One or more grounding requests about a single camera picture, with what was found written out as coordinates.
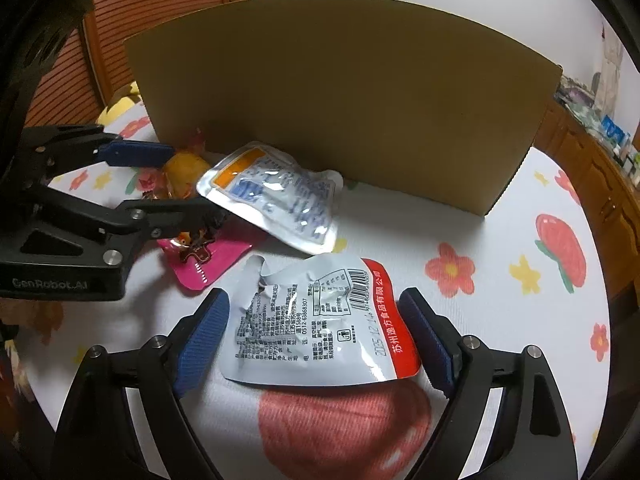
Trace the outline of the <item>orange snack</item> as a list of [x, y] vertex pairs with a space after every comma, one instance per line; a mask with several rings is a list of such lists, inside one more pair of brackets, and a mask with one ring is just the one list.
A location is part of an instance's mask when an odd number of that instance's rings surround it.
[[[198, 129], [186, 148], [176, 151], [162, 168], [141, 170], [137, 180], [138, 189], [148, 200], [186, 200], [196, 197], [196, 182], [212, 166], [204, 154], [204, 134]], [[203, 240], [211, 240], [217, 231], [182, 232], [175, 239], [180, 246], [189, 247]]]

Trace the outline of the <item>red white snack pouch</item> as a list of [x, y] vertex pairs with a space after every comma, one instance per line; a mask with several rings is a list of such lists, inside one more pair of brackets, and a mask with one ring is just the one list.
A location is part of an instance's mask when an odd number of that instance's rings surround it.
[[416, 376], [421, 362], [384, 266], [323, 254], [272, 272], [247, 260], [218, 351], [224, 378], [277, 387], [347, 387]]

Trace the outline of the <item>pink snack packet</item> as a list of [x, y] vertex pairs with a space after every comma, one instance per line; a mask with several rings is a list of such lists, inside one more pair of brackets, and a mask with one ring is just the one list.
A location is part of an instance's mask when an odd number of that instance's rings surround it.
[[158, 242], [178, 283], [191, 292], [201, 292], [225, 274], [250, 248], [256, 236], [241, 232], [219, 232], [211, 240], [180, 246], [178, 240]]

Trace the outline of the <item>orange white snack pouch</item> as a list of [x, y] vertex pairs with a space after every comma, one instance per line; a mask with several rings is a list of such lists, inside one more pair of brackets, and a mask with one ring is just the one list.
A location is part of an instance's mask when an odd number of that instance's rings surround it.
[[250, 142], [217, 162], [198, 195], [307, 255], [332, 252], [342, 175], [310, 171], [289, 154]]

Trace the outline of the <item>wooden louvered closet door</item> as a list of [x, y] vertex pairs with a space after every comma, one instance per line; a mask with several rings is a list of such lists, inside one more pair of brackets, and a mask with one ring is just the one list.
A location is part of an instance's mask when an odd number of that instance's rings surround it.
[[124, 41], [178, 16], [238, 0], [92, 0], [52, 70], [38, 84], [26, 125], [94, 122], [115, 93], [134, 81]]

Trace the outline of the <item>white floral strawberry bedspread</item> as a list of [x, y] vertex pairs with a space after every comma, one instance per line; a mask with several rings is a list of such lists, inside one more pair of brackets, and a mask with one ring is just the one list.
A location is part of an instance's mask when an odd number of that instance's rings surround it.
[[143, 105], [39, 145], [6, 287], [53, 479], [576, 479], [608, 300], [574, 179], [531, 148], [487, 214], [243, 142], [167, 188]]

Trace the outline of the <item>wooden dresser cabinet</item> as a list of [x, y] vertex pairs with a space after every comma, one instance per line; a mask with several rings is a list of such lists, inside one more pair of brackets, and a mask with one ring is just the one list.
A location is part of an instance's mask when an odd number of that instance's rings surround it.
[[549, 102], [534, 145], [564, 170], [577, 192], [608, 298], [629, 292], [639, 283], [639, 194], [597, 139], [558, 102]]

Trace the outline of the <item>brown cardboard box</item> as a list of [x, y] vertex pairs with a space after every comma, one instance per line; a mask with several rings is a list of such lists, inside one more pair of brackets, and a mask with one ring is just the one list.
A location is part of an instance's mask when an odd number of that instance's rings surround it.
[[308, 169], [484, 216], [533, 144], [561, 67], [397, 0], [244, 0], [125, 44], [160, 140], [260, 141]]

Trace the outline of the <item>folded cloth pile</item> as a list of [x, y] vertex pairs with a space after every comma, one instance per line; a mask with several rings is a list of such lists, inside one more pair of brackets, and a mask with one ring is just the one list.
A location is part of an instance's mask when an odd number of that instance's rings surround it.
[[580, 81], [562, 75], [554, 99], [560, 104], [573, 103], [585, 107], [593, 107], [596, 96]]

